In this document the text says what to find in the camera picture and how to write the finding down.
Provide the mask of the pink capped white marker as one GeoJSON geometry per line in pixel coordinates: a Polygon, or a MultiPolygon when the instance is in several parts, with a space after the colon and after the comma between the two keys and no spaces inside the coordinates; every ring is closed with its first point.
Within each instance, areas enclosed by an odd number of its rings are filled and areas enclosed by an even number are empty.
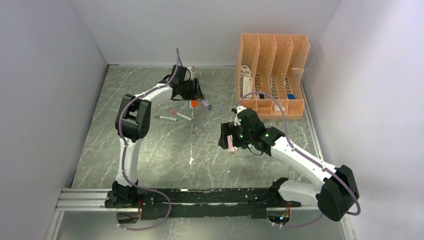
{"type": "Polygon", "coordinates": [[[171,112],[172,112],[174,115],[177,115],[177,116],[179,116],[179,117],[181,117],[181,118],[183,118],[183,119],[185,119],[185,120],[188,120],[188,121],[190,121],[190,122],[193,122],[193,121],[194,121],[192,117],[186,116],[186,115],[184,115],[184,114],[182,114],[182,113],[179,113],[179,112],[177,112],[177,111],[175,111],[175,110],[172,110],[171,112]]]}

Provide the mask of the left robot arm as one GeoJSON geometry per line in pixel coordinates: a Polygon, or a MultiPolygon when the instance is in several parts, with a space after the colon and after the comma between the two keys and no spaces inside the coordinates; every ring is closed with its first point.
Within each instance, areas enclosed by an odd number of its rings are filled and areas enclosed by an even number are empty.
{"type": "Polygon", "coordinates": [[[122,98],[115,120],[120,141],[120,162],[108,201],[134,207],[139,200],[137,165],[140,146],[150,129],[152,108],[165,101],[194,101],[203,98],[194,66],[174,65],[151,89],[122,98]]]}

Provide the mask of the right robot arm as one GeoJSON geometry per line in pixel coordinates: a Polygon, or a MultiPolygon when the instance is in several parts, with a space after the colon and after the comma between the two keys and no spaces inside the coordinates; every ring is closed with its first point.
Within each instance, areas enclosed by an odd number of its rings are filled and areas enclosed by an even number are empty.
{"type": "Polygon", "coordinates": [[[218,145],[222,149],[253,147],[261,154],[282,160],[304,177],[310,184],[286,181],[270,193],[270,202],[282,207],[288,201],[315,205],[328,219],[338,222],[345,215],[360,213],[359,191],[352,169],[324,162],[291,141],[275,127],[265,127],[257,113],[245,107],[234,109],[232,122],[220,125],[218,145]]]}

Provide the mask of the purple highlighter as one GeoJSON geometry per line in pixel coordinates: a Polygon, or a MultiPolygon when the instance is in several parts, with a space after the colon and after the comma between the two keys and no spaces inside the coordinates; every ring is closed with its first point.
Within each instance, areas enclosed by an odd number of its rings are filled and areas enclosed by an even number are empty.
{"type": "Polygon", "coordinates": [[[232,152],[231,147],[233,147],[233,138],[232,135],[227,136],[227,145],[230,152],[232,152]]]}

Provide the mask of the grey capped white marker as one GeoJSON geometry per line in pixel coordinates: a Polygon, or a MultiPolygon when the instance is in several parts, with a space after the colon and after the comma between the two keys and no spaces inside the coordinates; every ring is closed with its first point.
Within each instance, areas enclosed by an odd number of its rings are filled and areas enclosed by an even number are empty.
{"type": "Polygon", "coordinates": [[[161,119],[161,120],[167,120],[167,121],[173,121],[173,122],[178,122],[179,121],[178,118],[168,117],[168,116],[162,116],[162,115],[155,115],[154,118],[155,119],[161,119]]]}

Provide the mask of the orange highlighter cap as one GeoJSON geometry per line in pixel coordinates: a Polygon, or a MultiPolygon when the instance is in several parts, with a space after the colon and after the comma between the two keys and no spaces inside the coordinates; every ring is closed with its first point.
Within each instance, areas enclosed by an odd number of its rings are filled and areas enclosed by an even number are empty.
{"type": "Polygon", "coordinates": [[[196,100],[192,100],[192,101],[191,101],[191,106],[192,106],[193,108],[197,107],[197,106],[198,106],[198,102],[197,102],[196,100]]]}

